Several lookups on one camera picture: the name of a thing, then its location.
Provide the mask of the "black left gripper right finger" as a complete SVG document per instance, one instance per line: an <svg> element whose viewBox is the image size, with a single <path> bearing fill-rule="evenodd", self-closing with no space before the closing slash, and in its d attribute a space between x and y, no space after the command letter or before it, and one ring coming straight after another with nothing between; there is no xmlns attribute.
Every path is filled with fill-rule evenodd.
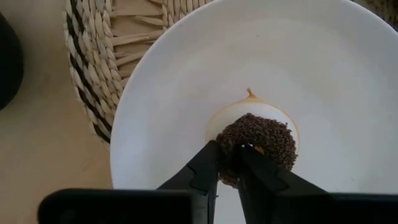
<svg viewBox="0 0 398 224"><path fill-rule="evenodd" d="M280 168L248 144L238 145L238 191L246 224L330 222L330 195Z"/></svg>

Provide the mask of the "round woven straw placemat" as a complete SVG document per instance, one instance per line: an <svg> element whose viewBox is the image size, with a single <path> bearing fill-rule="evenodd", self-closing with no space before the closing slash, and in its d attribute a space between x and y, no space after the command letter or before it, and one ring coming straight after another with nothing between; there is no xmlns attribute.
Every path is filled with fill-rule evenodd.
<svg viewBox="0 0 398 224"><path fill-rule="evenodd" d="M381 75L398 83L398 0L65 0L64 33L76 93L94 133L108 144L116 108L131 73L149 47L174 24L207 4L221 4L240 22L249 12L266 16L337 19L343 32L359 32L359 43L377 61Z"/></svg>

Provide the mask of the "potted green succulent plant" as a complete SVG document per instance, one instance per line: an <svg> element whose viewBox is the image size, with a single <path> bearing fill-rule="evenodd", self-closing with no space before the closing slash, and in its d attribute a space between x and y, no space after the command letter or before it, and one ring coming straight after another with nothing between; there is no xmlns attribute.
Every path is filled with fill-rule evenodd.
<svg viewBox="0 0 398 224"><path fill-rule="evenodd" d="M23 77L24 54L21 42L0 13L0 111L16 96Z"/></svg>

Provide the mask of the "small chocolate sprinkle donut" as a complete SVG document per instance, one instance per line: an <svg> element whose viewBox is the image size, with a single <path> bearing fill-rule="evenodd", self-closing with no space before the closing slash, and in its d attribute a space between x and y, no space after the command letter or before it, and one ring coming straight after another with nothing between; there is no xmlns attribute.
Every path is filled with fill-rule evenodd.
<svg viewBox="0 0 398 224"><path fill-rule="evenodd" d="M238 175L232 170L231 156L235 145L249 143L279 167L292 170L297 159L296 141L286 123L247 113L220 132L215 141L222 156L218 178L232 188L238 186Z"/></svg>

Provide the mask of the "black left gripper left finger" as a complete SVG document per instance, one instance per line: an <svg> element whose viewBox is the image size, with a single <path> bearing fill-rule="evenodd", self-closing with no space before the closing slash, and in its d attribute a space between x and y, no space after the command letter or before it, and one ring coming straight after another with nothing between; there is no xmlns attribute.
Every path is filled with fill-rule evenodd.
<svg viewBox="0 0 398 224"><path fill-rule="evenodd" d="M220 146L209 141L159 190L184 190L190 194L191 224L214 224Z"/></svg>

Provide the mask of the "white round plate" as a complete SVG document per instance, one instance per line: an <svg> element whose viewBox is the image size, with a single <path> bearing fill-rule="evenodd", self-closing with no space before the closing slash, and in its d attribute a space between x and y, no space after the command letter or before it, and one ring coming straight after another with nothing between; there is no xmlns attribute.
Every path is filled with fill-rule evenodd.
<svg viewBox="0 0 398 224"><path fill-rule="evenodd" d="M337 19L240 22L207 4L174 24L134 69L110 143L113 187L138 223L191 224L190 194L158 188L247 113L286 123L290 170L330 195L330 222L398 224L398 83ZM238 145L231 167L238 175ZM246 224L238 186L218 179L214 224Z"/></svg>

